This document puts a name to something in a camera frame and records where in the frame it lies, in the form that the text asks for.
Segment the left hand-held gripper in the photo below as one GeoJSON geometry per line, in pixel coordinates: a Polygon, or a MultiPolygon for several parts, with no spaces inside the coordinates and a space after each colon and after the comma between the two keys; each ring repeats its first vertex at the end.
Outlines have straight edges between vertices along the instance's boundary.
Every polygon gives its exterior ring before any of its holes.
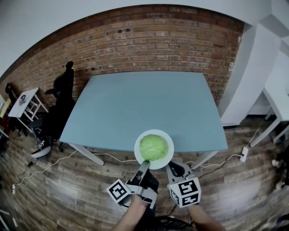
{"type": "Polygon", "coordinates": [[[125,208],[131,204],[132,196],[140,196],[141,201],[154,208],[158,195],[158,180],[147,172],[150,161],[143,161],[133,178],[125,183],[120,179],[110,185],[106,191],[112,200],[125,208]]]}

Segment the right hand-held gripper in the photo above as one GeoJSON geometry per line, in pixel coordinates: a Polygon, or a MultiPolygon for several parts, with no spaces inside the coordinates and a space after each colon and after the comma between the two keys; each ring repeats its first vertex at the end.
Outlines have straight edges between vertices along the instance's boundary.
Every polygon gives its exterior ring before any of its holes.
{"type": "Polygon", "coordinates": [[[181,162],[169,162],[166,165],[168,191],[170,197],[180,208],[200,202],[201,188],[199,179],[191,175],[191,168],[181,162]]]}

